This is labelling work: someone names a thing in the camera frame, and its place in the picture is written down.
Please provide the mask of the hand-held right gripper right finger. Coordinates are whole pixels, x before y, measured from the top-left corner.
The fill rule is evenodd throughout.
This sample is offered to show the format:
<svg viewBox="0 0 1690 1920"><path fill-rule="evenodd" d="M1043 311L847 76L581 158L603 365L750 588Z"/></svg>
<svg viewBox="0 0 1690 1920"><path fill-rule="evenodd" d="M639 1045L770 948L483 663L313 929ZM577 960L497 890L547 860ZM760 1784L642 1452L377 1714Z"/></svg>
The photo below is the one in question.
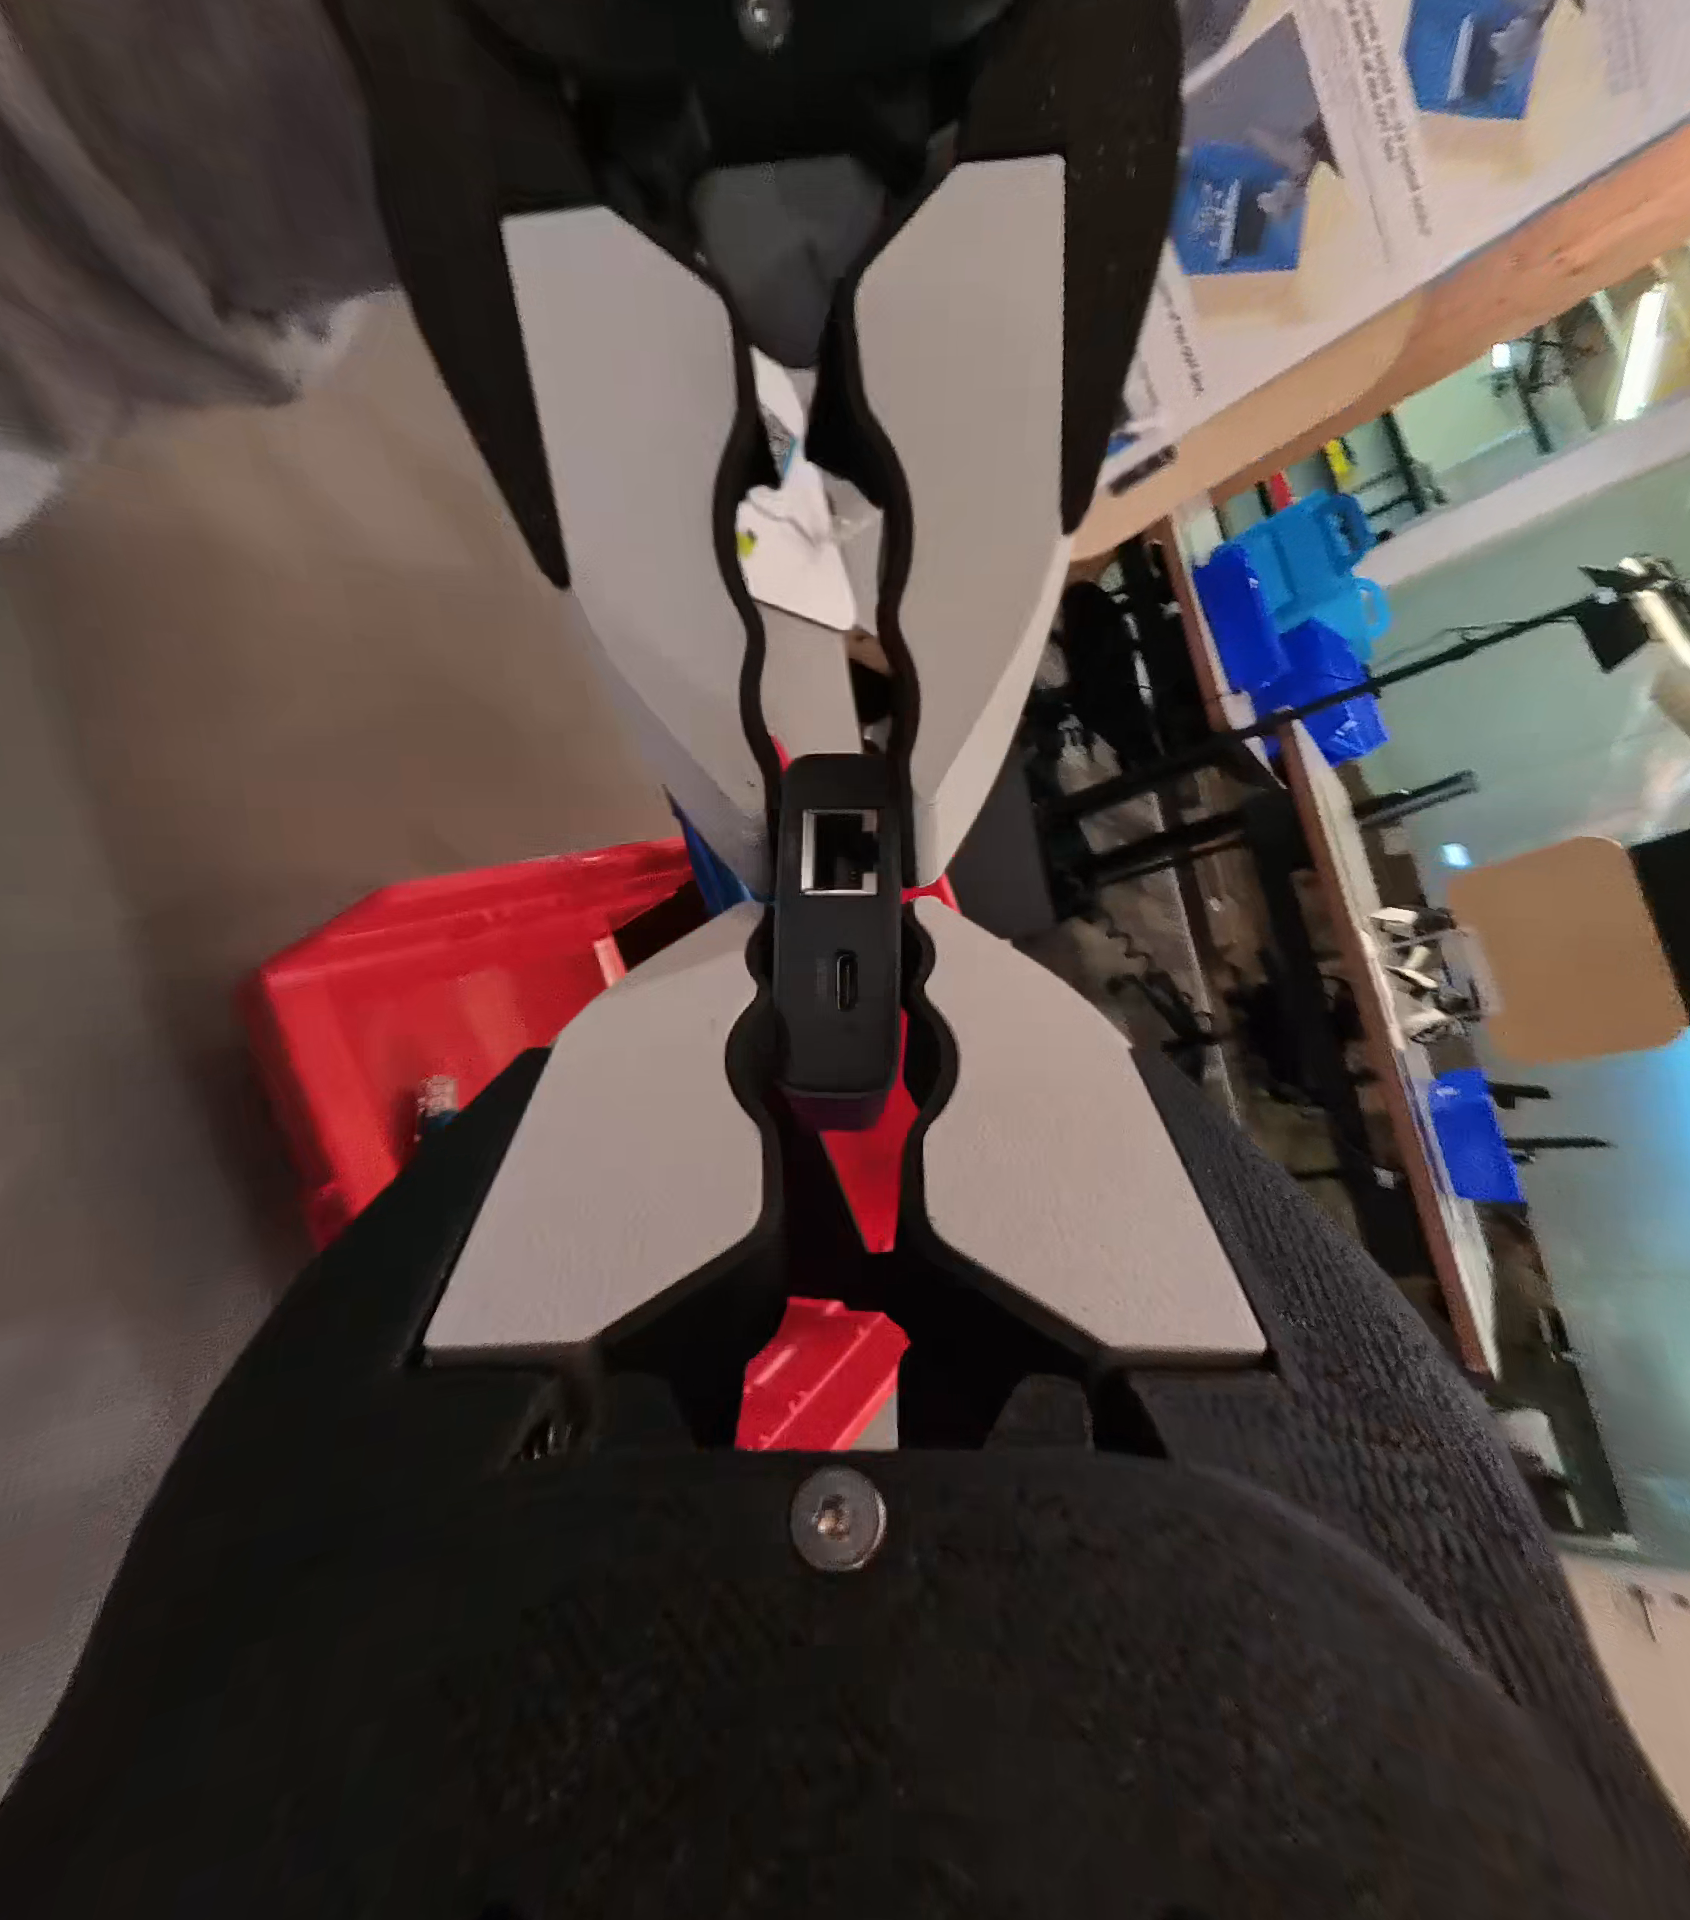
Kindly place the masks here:
<svg viewBox="0 0 1690 1920"><path fill-rule="evenodd" d="M937 1250L1087 1356L1251 1370L1269 1336L1121 1028L942 899L917 899L918 1135Z"/></svg>

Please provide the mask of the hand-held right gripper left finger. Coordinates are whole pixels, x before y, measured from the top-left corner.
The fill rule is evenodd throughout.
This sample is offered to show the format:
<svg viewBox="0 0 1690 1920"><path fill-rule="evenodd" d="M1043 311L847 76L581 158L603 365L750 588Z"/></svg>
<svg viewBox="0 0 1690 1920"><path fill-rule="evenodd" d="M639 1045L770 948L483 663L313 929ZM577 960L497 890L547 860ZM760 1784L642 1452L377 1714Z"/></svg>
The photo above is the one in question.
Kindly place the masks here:
<svg viewBox="0 0 1690 1920"><path fill-rule="evenodd" d="M737 903L571 1019L454 1256L429 1364L557 1364L691 1282L778 1282L777 1171L730 1067L763 924Z"/></svg>

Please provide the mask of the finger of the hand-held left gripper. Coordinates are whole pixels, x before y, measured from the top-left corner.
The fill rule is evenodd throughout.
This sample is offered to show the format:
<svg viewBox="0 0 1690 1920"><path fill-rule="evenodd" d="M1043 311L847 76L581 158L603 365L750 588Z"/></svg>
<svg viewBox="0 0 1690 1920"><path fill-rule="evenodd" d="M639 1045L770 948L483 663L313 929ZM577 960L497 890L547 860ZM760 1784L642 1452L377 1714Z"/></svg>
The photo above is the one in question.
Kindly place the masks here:
<svg viewBox="0 0 1690 1920"><path fill-rule="evenodd" d="M574 601L629 735L748 890L770 885L742 714L750 627L721 468L744 419L728 301L606 206L500 226Z"/></svg>
<svg viewBox="0 0 1690 1920"><path fill-rule="evenodd" d="M848 292L859 392L896 459L878 622L913 674L915 885L1002 772L1071 567L1065 266L1065 158L965 160Z"/></svg>

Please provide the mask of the black ethernet adapter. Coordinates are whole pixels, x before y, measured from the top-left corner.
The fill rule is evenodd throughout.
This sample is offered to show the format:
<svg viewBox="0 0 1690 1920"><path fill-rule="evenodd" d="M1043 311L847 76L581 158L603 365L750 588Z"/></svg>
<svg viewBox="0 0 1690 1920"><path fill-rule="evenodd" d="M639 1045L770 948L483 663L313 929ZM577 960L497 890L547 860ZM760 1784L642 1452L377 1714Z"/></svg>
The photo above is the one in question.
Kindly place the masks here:
<svg viewBox="0 0 1690 1920"><path fill-rule="evenodd" d="M785 765L775 841L778 1083L822 1134L880 1117L904 1058L906 806L888 756Z"/></svg>

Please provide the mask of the red plastic bin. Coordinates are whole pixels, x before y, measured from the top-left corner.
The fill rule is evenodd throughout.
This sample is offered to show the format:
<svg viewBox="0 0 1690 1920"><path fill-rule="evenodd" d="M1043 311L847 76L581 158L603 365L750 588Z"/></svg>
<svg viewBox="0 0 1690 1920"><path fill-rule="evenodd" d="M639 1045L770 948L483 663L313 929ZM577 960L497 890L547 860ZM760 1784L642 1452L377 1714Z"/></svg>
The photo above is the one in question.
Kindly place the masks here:
<svg viewBox="0 0 1690 1920"><path fill-rule="evenodd" d="M377 890L266 958L241 1016L291 1150L315 1250L401 1174L421 1142L626 971L741 896L683 835L427 875ZM900 1076L862 1129L821 1132L871 1256L899 1245L904 1147L918 1106ZM737 1446L895 1449L906 1336L880 1311L795 1293L748 1364Z"/></svg>

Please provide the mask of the light blue plastic bin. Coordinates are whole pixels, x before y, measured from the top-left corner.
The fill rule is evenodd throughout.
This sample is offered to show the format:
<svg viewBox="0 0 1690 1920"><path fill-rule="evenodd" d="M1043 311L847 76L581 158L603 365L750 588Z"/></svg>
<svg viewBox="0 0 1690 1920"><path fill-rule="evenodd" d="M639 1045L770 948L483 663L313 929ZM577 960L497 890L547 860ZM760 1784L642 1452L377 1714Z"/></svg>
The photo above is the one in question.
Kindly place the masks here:
<svg viewBox="0 0 1690 1920"><path fill-rule="evenodd" d="M1290 632L1317 622L1370 660L1390 623L1387 589L1363 565L1379 535L1356 493L1312 492L1269 516L1260 528L1269 569L1262 583L1273 625Z"/></svg>

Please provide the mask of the person's grey clothing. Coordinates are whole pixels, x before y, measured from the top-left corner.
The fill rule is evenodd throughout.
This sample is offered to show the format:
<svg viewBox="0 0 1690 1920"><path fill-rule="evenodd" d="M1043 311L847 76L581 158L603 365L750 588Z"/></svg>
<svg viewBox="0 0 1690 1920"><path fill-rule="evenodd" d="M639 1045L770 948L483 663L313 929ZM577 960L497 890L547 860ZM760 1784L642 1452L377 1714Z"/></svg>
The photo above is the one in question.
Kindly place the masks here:
<svg viewBox="0 0 1690 1920"><path fill-rule="evenodd" d="M327 4L0 4L0 539L138 419L293 403L393 283Z"/></svg>

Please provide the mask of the small blue plastic bin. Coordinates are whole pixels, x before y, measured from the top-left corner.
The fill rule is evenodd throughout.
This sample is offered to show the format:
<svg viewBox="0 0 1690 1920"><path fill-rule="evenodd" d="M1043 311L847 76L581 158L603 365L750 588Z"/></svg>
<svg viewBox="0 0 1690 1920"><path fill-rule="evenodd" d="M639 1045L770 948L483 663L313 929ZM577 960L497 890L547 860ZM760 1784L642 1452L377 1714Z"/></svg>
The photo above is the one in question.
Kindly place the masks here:
<svg viewBox="0 0 1690 1920"><path fill-rule="evenodd" d="M1491 1081L1480 1067L1450 1067L1434 1073L1425 1106L1457 1198L1512 1207L1527 1204L1518 1161L1505 1135Z"/></svg>

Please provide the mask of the small white devices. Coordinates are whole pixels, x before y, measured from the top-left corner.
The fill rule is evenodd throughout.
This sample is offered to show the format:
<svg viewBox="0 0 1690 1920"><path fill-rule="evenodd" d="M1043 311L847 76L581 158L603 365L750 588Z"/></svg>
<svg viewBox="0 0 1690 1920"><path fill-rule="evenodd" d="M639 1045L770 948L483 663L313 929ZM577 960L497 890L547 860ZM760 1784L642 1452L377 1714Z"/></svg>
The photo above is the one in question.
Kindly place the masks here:
<svg viewBox="0 0 1690 1920"><path fill-rule="evenodd" d="M1457 917L1434 903L1379 905L1364 917L1367 954L1409 1043L1434 1043L1483 1019L1477 983L1457 973L1446 954L1457 929Z"/></svg>

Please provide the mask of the long work table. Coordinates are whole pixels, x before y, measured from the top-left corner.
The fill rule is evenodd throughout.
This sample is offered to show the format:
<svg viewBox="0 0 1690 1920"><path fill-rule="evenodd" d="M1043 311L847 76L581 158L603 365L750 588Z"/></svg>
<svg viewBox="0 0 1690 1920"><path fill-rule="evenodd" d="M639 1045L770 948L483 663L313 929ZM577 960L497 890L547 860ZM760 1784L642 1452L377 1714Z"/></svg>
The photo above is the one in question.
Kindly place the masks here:
<svg viewBox="0 0 1690 1920"><path fill-rule="evenodd" d="M1423 907L1390 910L1373 861L1383 809L1361 802L1303 722L1240 743L1217 768L1243 786L1243 845L1264 905L1264 983L1240 1031L1249 1056L1303 1096L1329 1140L1318 1179L1339 1187L1364 1248L1501 1413L1547 1517L1590 1535L1625 1526L1579 1359L1525 1216L1464 1198L1439 1150L1430 1045L1439 994L1398 963L1436 958Z"/></svg>

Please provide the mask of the white poster with blue pictures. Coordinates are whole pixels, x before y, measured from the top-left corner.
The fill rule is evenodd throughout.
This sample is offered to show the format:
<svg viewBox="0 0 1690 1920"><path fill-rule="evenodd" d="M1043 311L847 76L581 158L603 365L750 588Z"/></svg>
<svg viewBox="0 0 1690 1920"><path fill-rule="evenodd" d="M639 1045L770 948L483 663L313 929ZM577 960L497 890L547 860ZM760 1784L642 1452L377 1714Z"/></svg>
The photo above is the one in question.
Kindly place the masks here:
<svg viewBox="0 0 1690 1920"><path fill-rule="evenodd" d="M1178 12L1169 239L1109 489L1690 117L1690 1Z"/></svg>

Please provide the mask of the wooden panel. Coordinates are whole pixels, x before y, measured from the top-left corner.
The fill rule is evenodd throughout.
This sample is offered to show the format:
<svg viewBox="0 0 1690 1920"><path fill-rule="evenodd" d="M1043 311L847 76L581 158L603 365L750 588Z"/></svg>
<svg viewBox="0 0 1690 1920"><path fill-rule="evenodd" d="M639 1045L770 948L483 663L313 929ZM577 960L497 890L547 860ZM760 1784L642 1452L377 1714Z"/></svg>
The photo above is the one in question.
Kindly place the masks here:
<svg viewBox="0 0 1690 1920"><path fill-rule="evenodd" d="M1690 119L1186 429L1164 468L1091 508L1072 577L1195 498L1252 488L1688 239Z"/></svg>

